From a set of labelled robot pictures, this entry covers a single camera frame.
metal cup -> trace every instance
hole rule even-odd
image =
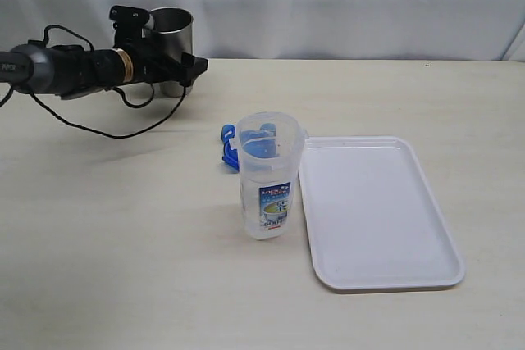
[[[182,8],[161,7],[151,10],[155,21],[152,30],[144,30],[146,37],[151,39],[168,56],[180,61],[182,53],[193,54],[193,38],[191,25],[193,16]],[[158,84],[161,92],[170,97],[182,96],[184,88],[174,81]],[[186,88],[186,94],[191,92],[193,86]]]

table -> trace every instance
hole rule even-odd
[[[44,99],[116,133],[173,105]],[[211,60],[174,118],[115,141],[16,94],[0,110],[0,347],[525,348],[524,105],[514,62]],[[408,140],[465,281],[332,293],[313,273],[299,195],[283,236],[245,235],[219,132],[256,111],[288,112],[310,135]]]

blue label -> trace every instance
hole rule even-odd
[[[290,182],[259,188],[259,224],[262,229],[278,229],[286,222]]]

white backdrop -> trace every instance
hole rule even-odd
[[[0,48],[51,23],[107,47],[115,3],[187,8],[207,57],[525,60],[525,0],[0,0]]]

plastic tray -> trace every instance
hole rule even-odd
[[[427,289],[463,279],[463,262],[405,141],[310,138],[299,178],[313,268],[329,287]]]

